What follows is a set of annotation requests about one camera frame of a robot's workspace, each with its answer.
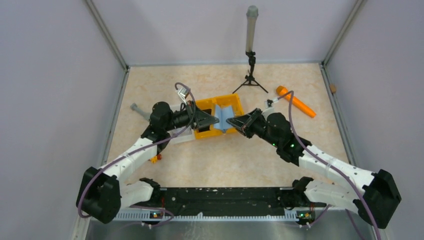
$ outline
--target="black tripod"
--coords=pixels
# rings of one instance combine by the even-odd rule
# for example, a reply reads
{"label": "black tripod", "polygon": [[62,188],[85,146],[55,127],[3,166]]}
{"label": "black tripod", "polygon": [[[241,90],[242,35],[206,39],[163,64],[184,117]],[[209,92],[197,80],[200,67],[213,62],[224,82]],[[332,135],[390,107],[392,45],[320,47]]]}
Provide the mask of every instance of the black tripod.
{"label": "black tripod", "polygon": [[249,65],[250,65],[250,71],[248,71],[249,75],[246,75],[244,77],[244,79],[246,79],[246,81],[244,81],[239,87],[237,87],[236,90],[234,90],[232,93],[235,93],[237,90],[239,90],[239,88],[241,88],[242,86],[254,86],[254,87],[260,87],[261,89],[263,89],[266,93],[268,93],[267,90],[265,90],[265,88],[263,86],[261,86],[253,77],[253,71],[255,70],[255,63],[256,63],[256,57],[255,57],[255,52],[251,51],[251,52],[246,52],[246,55],[249,57]]}

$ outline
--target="gray cylinder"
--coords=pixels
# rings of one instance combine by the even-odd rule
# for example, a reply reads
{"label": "gray cylinder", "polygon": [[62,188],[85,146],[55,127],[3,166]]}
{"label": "gray cylinder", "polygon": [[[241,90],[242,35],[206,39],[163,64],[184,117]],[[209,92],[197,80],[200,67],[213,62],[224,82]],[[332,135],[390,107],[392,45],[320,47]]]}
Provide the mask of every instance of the gray cylinder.
{"label": "gray cylinder", "polygon": [[253,49],[253,38],[255,36],[256,19],[258,19],[258,8],[254,5],[249,6],[247,9],[247,38],[246,38],[246,52],[250,53]]}

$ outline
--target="orange cylinder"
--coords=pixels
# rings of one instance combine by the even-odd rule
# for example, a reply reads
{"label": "orange cylinder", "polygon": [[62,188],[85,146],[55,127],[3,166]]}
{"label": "orange cylinder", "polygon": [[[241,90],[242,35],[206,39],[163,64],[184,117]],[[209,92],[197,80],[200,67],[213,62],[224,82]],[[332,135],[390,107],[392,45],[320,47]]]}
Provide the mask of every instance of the orange cylinder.
{"label": "orange cylinder", "polygon": [[[286,94],[288,91],[289,90],[287,90],[287,88],[285,88],[283,86],[278,86],[277,89],[276,89],[276,92],[279,96]],[[284,98],[287,101],[290,101],[290,94],[288,94]],[[313,118],[317,115],[312,109],[310,109],[306,104],[304,104],[302,101],[300,101],[297,97],[293,97],[293,105],[296,108],[300,109],[302,112],[304,112],[306,115],[308,115],[311,118]]]}

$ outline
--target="blue cloth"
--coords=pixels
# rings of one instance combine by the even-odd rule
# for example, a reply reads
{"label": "blue cloth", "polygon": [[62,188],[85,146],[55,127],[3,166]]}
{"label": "blue cloth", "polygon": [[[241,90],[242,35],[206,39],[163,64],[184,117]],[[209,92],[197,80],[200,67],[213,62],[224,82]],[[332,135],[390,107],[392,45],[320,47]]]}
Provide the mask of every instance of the blue cloth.
{"label": "blue cloth", "polygon": [[219,129],[223,133],[225,133],[228,129],[232,128],[232,126],[227,123],[227,119],[234,117],[234,111],[232,106],[221,108],[220,106],[215,105],[214,116],[219,119],[219,122],[215,123],[213,125],[213,128]]}

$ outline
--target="orange box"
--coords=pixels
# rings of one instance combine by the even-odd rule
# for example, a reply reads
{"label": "orange box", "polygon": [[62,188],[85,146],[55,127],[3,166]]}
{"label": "orange box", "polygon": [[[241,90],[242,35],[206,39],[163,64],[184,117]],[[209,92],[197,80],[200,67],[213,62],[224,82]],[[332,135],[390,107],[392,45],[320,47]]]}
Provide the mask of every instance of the orange box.
{"label": "orange box", "polygon": [[[215,115],[215,105],[218,105],[220,108],[226,108],[232,106],[234,116],[241,116],[245,113],[243,112],[242,103],[240,102],[239,95],[233,93],[230,95],[216,96],[212,98],[202,99],[196,101],[196,106],[207,112],[208,114]],[[196,129],[194,131],[194,136],[196,139],[209,138],[214,136],[219,136],[223,134],[236,133],[237,130],[232,127],[229,128],[225,133],[220,129],[215,129],[213,125],[210,125],[209,128]]]}

